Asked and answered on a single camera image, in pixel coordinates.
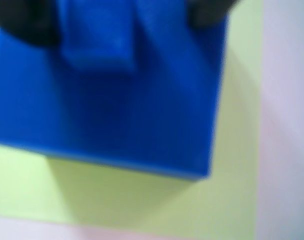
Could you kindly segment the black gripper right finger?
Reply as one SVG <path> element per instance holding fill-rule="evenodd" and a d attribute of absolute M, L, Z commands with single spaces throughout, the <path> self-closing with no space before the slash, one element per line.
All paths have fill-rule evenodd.
<path fill-rule="evenodd" d="M 188 23 L 202 28 L 220 22 L 238 3 L 238 0 L 189 0 Z"/>

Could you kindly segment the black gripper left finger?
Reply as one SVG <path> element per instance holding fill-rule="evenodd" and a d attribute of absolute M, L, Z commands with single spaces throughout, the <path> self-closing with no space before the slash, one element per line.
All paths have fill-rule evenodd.
<path fill-rule="evenodd" d="M 55 0 L 0 0 L 0 27 L 37 47 L 60 43 Z"/>

